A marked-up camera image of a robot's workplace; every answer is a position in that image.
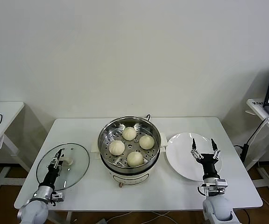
white wall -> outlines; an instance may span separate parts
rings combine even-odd
[[[269,1],[0,0],[0,101],[55,118],[217,116],[233,143],[259,120]]]

perforated steamer tray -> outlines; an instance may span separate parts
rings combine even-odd
[[[133,127],[137,131],[136,138],[132,141],[125,140],[122,132],[126,127]],[[150,150],[140,147],[139,140],[144,135],[154,138],[155,144]],[[112,155],[109,146],[112,141],[121,140],[125,145],[123,154]],[[123,117],[115,119],[107,124],[100,132],[98,137],[98,148],[103,162],[120,173],[136,173],[152,166],[156,161],[160,151],[161,136],[157,128],[148,120],[138,117]],[[130,167],[127,164],[127,156],[131,152],[140,152],[144,157],[144,164],[137,167]]]

steamed bun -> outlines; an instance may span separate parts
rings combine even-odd
[[[139,144],[143,149],[151,149],[154,146],[154,138],[149,135],[144,135],[140,138]]]
[[[137,167],[144,163],[143,155],[139,152],[131,152],[127,156],[127,163],[130,167]]]
[[[122,132],[122,137],[125,140],[131,141],[136,137],[136,130],[133,127],[126,127]]]
[[[73,160],[70,157],[64,156],[60,157],[60,161],[63,161],[63,166],[71,166],[73,164]]]
[[[124,152],[125,145],[120,140],[112,141],[109,146],[109,151],[113,155],[121,155]]]

wooden floor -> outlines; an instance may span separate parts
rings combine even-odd
[[[269,165],[263,165],[269,174]],[[249,171],[250,177],[260,179],[259,174],[255,167]],[[12,167],[8,177],[26,177],[27,172],[20,167]],[[14,208],[14,201],[20,191],[19,186],[2,186],[0,188],[0,224],[17,224],[16,219],[17,210]],[[269,189],[260,188],[258,192],[262,198],[269,202]],[[247,209],[252,224],[269,224],[269,206],[264,203],[261,208]],[[245,211],[235,210],[237,217],[243,224],[248,223],[248,217]],[[74,212],[72,214],[71,221],[77,219],[74,224],[95,224],[102,218],[106,220],[125,213],[119,212]],[[157,215],[152,212],[133,212],[129,215],[113,219],[109,224],[141,224],[155,218]],[[181,211],[170,212],[167,216],[173,218],[179,224],[201,224],[204,221],[203,213],[201,211]],[[149,224],[172,224],[166,217],[159,217]]]

white desk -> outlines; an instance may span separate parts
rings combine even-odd
[[[36,167],[45,153],[53,147],[73,142],[84,146],[88,152],[102,127],[112,119],[57,119],[28,174],[15,201],[19,209],[37,190]],[[176,133],[195,132],[214,138],[223,159],[220,173],[229,187],[225,197],[234,208],[262,206],[250,177],[217,118],[151,118],[151,122],[169,139]],[[101,160],[90,153],[90,166],[85,176],[74,186],[63,190],[64,202],[53,211],[150,211],[150,210],[201,210],[204,197],[197,192],[200,182],[180,176],[169,165],[165,153],[146,182],[134,186],[118,187]]]
[[[269,114],[263,108],[263,99],[248,99],[247,105],[254,111],[254,113],[261,119],[269,117]],[[245,166],[249,170],[269,149],[269,134],[258,144],[253,152],[246,157]],[[269,176],[263,168],[258,169],[258,172],[263,177],[261,180],[254,182],[256,187],[269,188]]]
[[[30,170],[30,162],[21,156],[18,156],[19,149],[15,144],[5,135],[5,131],[16,118],[18,113],[24,107],[23,102],[0,102],[0,114],[3,115],[2,122],[0,124],[0,147],[2,143],[7,145],[7,150],[10,155],[26,170]],[[10,167],[5,167],[0,173],[0,186],[1,185],[22,185],[24,179],[21,178],[5,178],[9,172]]]

